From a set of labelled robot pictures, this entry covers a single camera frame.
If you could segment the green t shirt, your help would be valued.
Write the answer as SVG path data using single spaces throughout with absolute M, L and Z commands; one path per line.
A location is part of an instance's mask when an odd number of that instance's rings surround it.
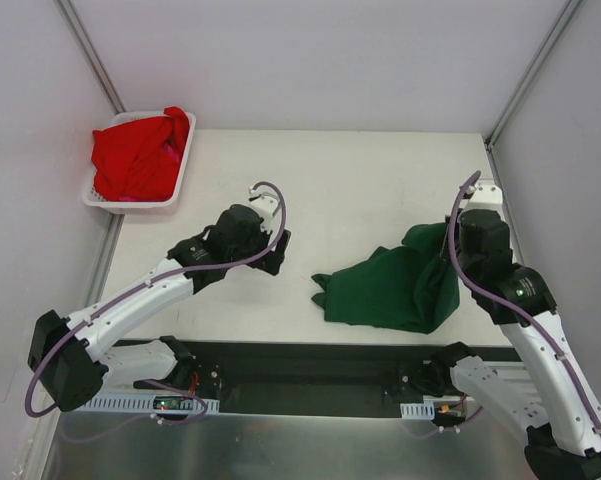
M 411 227 L 401 244 L 312 280 L 311 297 L 330 323 L 418 334 L 437 330 L 460 306 L 457 274 L 446 252 L 447 224 Z

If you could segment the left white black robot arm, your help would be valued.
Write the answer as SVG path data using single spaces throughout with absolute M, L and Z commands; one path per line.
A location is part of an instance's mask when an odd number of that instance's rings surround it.
M 192 393 L 200 379 L 194 356 L 173 336 L 120 347 L 118 341 L 166 307 L 222 281 L 237 267 L 279 273 L 290 233 L 283 199 L 253 196 L 234 204 L 201 233 L 178 242 L 147 274 L 117 294 L 66 317 L 39 317 L 28 354 L 33 378 L 25 411 L 40 418 L 73 411 L 104 386 L 151 385 Z

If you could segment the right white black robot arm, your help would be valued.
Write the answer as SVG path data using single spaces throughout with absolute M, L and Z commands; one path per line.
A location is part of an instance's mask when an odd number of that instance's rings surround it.
M 515 434 L 538 479 L 601 478 L 601 403 L 566 339 L 542 276 L 513 260 L 510 229 L 493 210 L 449 223 L 449 258 L 475 302 L 507 337 L 536 390 L 530 398 L 462 342 L 436 351 L 410 384 L 432 396 L 466 394 Z

